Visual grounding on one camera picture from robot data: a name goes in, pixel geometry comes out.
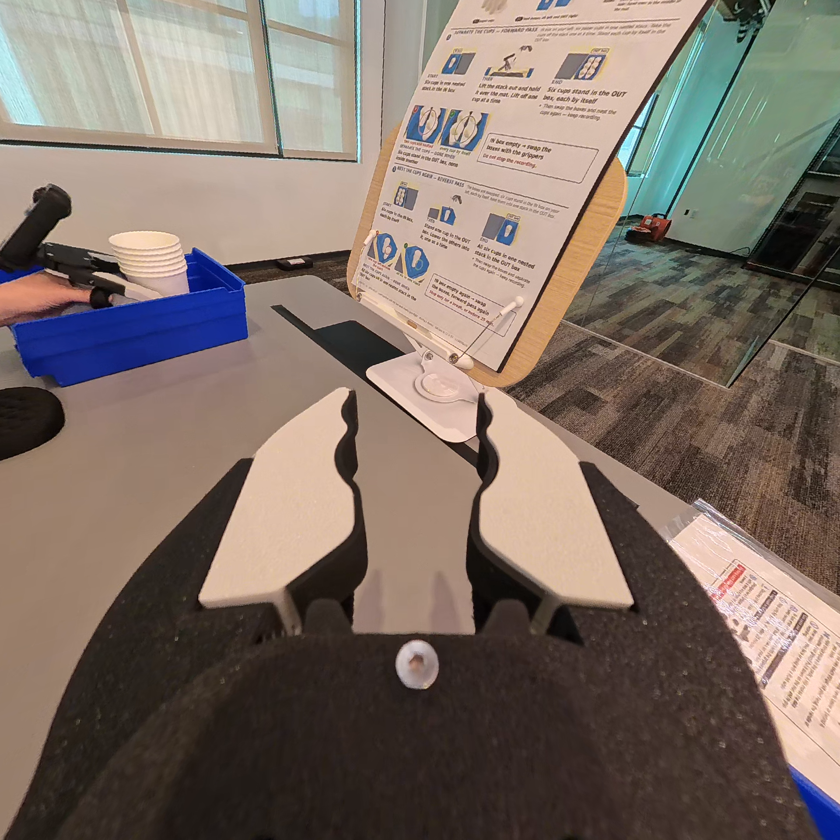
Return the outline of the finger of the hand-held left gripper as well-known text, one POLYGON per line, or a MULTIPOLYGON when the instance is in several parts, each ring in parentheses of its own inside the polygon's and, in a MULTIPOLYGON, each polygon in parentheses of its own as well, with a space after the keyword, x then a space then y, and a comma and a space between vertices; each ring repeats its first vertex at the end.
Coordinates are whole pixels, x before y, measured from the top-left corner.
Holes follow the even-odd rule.
POLYGON ((90 251, 46 251, 45 268, 59 274, 73 274, 81 271, 122 273, 116 261, 90 251))
POLYGON ((98 307, 114 307, 127 302, 161 298, 159 291, 132 283, 122 275, 98 272, 98 307))

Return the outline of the red floor machine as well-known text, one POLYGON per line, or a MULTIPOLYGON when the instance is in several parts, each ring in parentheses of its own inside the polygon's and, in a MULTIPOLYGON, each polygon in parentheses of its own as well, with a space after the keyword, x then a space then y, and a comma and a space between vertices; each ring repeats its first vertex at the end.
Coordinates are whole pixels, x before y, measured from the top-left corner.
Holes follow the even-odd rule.
POLYGON ((667 235, 672 220, 664 214, 644 216, 625 233, 625 240, 636 245, 648 245, 661 241, 667 235))

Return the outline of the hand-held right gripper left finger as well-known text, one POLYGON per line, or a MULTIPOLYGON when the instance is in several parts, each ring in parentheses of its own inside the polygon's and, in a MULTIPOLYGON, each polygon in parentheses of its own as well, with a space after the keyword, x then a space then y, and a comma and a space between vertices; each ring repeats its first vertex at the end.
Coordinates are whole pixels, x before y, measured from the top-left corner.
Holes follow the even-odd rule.
POLYGON ((368 564, 358 430, 355 391, 340 387, 259 447, 199 591, 202 607, 270 604, 283 631, 300 635, 313 602, 353 595, 368 564))

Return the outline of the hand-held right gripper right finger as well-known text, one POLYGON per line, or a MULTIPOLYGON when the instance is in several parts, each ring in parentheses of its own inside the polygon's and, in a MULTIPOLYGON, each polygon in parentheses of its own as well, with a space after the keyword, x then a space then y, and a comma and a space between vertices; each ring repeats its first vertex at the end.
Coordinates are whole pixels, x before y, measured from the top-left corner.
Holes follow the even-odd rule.
POLYGON ((479 397, 480 486, 467 542, 476 631, 519 602, 536 634, 569 606, 625 611, 631 593, 583 465, 561 437, 502 391, 479 397))

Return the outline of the instruction sheet on stand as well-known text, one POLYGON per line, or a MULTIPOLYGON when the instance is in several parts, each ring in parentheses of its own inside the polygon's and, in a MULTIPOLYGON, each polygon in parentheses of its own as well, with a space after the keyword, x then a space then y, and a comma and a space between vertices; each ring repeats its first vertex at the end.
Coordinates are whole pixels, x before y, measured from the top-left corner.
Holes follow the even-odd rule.
POLYGON ((369 247, 375 245, 379 235, 379 230, 372 228, 363 240, 359 260, 351 278, 348 279, 351 297, 399 329, 414 347, 422 368, 414 387, 423 399, 442 404, 476 401, 478 395, 485 392, 487 387, 469 376, 469 372, 475 366, 469 354, 471 344, 465 350, 457 349, 435 333, 417 326, 381 297, 362 288, 363 257, 369 247))

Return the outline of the blue plastic bin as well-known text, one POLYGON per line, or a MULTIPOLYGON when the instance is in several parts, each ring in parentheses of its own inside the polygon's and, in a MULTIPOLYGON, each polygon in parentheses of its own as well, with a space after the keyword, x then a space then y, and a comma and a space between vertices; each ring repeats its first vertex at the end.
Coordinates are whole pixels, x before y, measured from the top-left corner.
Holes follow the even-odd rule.
POLYGON ((797 769, 790 766, 790 771, 819 836, 839 839, 839 804, 797 769))
POLYGON ((245 340, 245 283, 197 248, 185 261, 185 295, 13 325, 26 371, 69 386, 245 340))

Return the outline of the person's left hand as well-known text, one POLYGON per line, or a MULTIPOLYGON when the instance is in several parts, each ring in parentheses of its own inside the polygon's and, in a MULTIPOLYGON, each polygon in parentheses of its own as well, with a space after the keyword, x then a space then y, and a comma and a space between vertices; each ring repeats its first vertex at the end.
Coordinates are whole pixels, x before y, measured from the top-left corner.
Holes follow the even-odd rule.
POLYGON ((48 317, 69 306, 88 305, 91 289, 74 287, 67 278, 40 271, 1 285, 1 326, 48 317))

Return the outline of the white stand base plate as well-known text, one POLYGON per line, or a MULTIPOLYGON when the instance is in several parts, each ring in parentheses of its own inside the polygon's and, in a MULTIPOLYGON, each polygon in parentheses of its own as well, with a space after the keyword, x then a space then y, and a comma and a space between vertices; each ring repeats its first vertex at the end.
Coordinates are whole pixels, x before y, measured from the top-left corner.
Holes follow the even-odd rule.
POLYGON ((368 380, 438 438, 463 444, 476 436, 483 386, 430 350, 371 366, 368 380))

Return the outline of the black quilted mouse pad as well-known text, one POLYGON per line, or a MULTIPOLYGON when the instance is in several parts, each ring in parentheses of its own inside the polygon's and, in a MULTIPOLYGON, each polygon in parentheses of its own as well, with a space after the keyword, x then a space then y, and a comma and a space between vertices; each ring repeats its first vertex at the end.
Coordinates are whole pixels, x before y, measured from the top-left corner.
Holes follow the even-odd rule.
POLYGON ((6 460, 31 451, 57 436, 66 416, 60 399, 43 388, 1 389, 1 454, 6 460))

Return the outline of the laminated instruction sheet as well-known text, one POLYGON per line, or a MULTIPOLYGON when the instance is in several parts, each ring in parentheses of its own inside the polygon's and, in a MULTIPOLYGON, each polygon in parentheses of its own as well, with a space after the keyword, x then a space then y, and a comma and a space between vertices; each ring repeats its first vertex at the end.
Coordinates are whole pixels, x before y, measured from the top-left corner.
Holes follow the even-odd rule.
POLYGON ((735 637, 789 764, 838 802, 838 596, 805 581, 704 500, 663 535, 735 637))

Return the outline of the printed document sheet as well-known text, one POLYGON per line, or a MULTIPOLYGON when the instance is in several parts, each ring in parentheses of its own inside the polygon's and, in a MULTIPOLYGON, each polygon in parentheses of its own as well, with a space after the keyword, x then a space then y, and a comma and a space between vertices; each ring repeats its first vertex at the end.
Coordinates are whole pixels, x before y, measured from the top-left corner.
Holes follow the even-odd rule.
POLYGON ((500 371, 701 1, 459 2, 351 281, 500 371))

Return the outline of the black server rack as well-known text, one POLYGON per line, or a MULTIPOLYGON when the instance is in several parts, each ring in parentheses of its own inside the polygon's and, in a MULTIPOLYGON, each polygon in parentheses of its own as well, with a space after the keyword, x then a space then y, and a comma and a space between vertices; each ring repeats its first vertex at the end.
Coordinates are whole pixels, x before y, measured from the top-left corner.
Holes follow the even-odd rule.
POLYGON ((752 250, 747 267, 789 280, 839 287, 839 126, 752 250))

